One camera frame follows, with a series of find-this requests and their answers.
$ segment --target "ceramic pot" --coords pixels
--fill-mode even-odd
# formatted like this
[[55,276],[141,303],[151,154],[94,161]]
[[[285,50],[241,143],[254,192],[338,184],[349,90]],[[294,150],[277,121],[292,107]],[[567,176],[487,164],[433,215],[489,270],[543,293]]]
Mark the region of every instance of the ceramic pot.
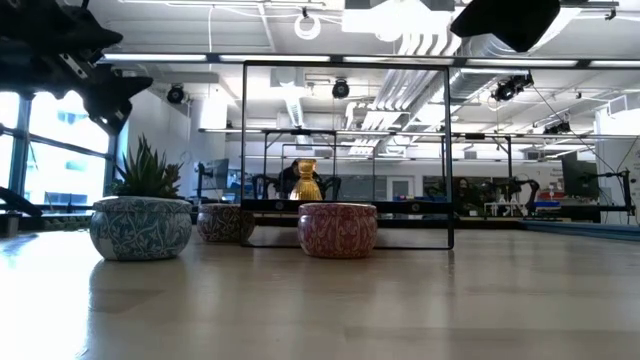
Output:
[[376,244],[375,206],[313,203],[301,205],[298,214],[298,240],[307,255],[361,258]]
[[298,180],[295,188],[293,188],[291,192],[291,196],[289,197],[291,200],[322,200],[320,188],[316,181],[313,180],[313,169],[315,166],[315,160],[298,160],[300,180]]
[[115,197],[93,209],[91,240],[107,260],[174,258],[191,237],[191,204],[183,200]]
[[253,214],[234,204],[203,204],[198,207],[198,234],[205,242],[247,241],[253,229]]

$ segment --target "monitor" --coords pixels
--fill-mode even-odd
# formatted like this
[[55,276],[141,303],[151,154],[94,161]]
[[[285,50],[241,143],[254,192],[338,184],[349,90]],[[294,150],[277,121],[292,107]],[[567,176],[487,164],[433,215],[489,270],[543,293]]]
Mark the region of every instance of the monitor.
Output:
[[229,174],[229,159],[209,161],[205,164],[205,175],[202,179],[203,189],[226,189]]
[[562,175],[564,177],[564,193],[567,196],[579,196],[597,199],[600,196],[595,163],[579,161],[576,153],[562,157]]

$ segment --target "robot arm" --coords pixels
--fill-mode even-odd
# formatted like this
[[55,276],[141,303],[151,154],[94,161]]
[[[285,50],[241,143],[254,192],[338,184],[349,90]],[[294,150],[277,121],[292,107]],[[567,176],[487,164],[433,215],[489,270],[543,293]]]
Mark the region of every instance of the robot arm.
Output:
[[82,6],[55,0],[0,0],[0,91],[31,99],[39,91],[60,99],[74,90],[92,121],[106,132],[122,130],[129,99],[151,86],[148,77],[122,77],[100,65],[102,50],[122,35],[102,28]]

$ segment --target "window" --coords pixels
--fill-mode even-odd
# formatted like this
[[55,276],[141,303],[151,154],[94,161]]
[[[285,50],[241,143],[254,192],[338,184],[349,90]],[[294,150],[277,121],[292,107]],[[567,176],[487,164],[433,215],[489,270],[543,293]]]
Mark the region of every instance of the window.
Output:
[[11,173],[11,154],[13,154],[13,138],[0,136],[0,186],[9,187]]
[[103,158],[34,142],[24,191],[34,204],[91,205],[103,196],[104,170]]
[[29,132],[101,153],[109,148],[109,135],[89,119],[82,98],[73,91],[61,100],[49,93],[37,94],[31,105]]
[[19,111],[20,96],[16,93],[0,92],[0,123],[7,128],[15,128]]

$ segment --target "gold object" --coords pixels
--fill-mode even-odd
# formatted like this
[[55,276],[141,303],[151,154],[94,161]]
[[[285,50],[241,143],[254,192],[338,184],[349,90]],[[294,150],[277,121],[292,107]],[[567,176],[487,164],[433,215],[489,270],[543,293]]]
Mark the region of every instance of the gold object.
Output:
[[298,161],[298,172],[300,172],[300,180],[293,188],[291,200],[322,200],[320,188],[315,180],[313,180],[313,169],[316,167],[315,160],[301,159]]

